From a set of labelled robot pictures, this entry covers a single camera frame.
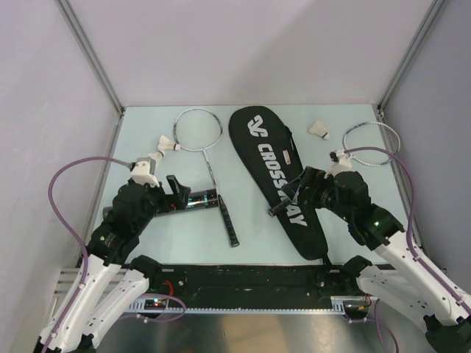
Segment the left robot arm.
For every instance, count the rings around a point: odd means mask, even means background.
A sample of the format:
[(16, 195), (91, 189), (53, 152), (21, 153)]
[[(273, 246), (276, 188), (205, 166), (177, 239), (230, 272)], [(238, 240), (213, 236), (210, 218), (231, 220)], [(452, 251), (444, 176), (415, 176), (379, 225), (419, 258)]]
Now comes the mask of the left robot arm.
[(170, 194), (160, 183), (132, 180), (118, 189), (112, 208), (85, 247), (79, 273), (52, 320), (40, 333), (36, 352), (96, 349), (122, 313), (142, 294), (163, 286), (161, 265), (141, 255), (109, 293), (105, 290), (139, 244), (139, 237), (159, 213), (183, 210), (191, 189), (173, 175)]

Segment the black shuttlecock tube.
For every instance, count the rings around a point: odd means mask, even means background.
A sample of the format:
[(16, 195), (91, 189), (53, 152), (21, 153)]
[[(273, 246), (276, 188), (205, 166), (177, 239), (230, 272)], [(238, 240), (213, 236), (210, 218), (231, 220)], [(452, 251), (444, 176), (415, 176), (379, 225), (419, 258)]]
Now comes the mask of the black shuttlecock tube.
[[(171, 213), (204, 210), (217, 206), (215, 189), (196, 191), (190, 194), (188, 205), (184, 210)], [(125, 219), (156, 217), (150, 188), (120, 190), (117, 196), (114, 197), (112, 205), (104, 207), (102, 210), (103, 219), (106, 219), (109, 215), (112, 215), (114, 218), (121, 217)]]

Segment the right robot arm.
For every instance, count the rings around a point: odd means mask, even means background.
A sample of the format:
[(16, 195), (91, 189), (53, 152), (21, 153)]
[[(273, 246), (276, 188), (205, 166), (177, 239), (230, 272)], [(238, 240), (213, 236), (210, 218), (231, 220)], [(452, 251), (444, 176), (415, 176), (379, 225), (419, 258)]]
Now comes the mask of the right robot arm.
[(358, 172), (329, 174), (307, 167), (282, 192), (282, 201), (268, 211), (271, 216), (292, 204), (304, 213), (327, 209), (347, 223), (359, 245), (384, 259), (405, 280), (390, 278), (356, 256), (344, 265), (349, 271), (339, 278), (345, 293), (363, 291), (394, 308), (425, 334), (436, 352), (470, 351), (470, 295), (407, 238), (403, 225), (388, 210), (372, 203)]

